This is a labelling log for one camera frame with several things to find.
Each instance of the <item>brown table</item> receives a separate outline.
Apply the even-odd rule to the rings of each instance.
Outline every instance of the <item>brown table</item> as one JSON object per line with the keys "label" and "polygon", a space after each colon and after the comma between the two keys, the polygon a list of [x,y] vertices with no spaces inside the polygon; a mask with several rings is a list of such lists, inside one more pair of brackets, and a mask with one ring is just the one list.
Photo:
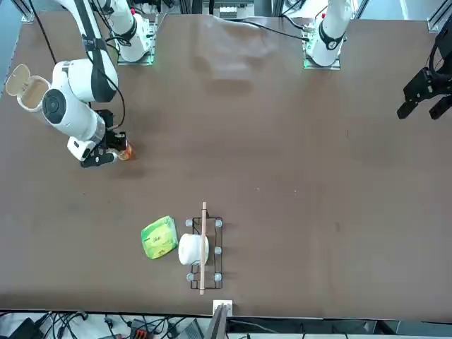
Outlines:
{"label": "brown table", "polygon": [[[68,13],[42,20],[57,59],[83,57]],[[303,71],[297,40],[168,16],[155,65],[117,68],[138,159],[112,166],[80,168],[4,94],[1,307],[450,320],[452,116],[396,116],[434,36],[372,20],[347,35],[341,71]],[[36,23],[19,63],[51,79]],[[98,107],[120,116],[118,97]],[[163,215],[187,232],[202,201],[225,221],[224,287],[204,297],[176,251],[150,261],[140,241]]]}

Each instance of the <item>open container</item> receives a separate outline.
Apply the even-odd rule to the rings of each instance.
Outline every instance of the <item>open container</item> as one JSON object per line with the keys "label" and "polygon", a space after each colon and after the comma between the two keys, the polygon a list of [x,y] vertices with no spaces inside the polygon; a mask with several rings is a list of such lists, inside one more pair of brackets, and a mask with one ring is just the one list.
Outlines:
{"label": "open container", "polygon": [[5,86],[6,92],[17,97],[17,102],[24,110],[45,124],[47,120],[42,113],[42,98],[49,88],[49,81],[40,76],[30,76],[30,69],[24,64],[14,69]]}

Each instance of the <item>green snack bag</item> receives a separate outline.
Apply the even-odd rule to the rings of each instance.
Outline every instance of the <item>green snack bag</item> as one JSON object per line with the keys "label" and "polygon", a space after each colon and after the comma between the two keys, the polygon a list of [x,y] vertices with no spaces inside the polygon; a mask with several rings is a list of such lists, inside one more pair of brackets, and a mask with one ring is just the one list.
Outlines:
{"label": "green snack bag", "polygon": [[146,256],[157,259],[177,247],[176,223],[170,216],[160,218],[141,230]]}

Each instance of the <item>wooden stick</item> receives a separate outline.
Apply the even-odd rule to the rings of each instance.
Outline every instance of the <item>wooden stick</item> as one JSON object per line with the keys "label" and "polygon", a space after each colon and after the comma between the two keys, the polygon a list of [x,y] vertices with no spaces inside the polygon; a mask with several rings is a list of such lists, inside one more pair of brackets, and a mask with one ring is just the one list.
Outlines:
{"label": "wooden stick", "polygon": [[199,282],[199,294],[204,294],[204,273],[206,271],[206,217],[207,217],[207,203],[203,203],[202,223],[201,223],[201,279]]}

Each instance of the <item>container lid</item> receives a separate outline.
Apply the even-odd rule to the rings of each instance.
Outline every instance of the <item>container lid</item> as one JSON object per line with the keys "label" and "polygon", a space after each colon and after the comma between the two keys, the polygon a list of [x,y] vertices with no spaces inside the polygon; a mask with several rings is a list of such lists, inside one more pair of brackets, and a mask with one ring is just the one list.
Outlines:
{"label": "container lid", "polygon": [[26,65],[17,66],[6,81],[6,92],[9,95],[21,97],[27,89],[29,77],[30,69]]}

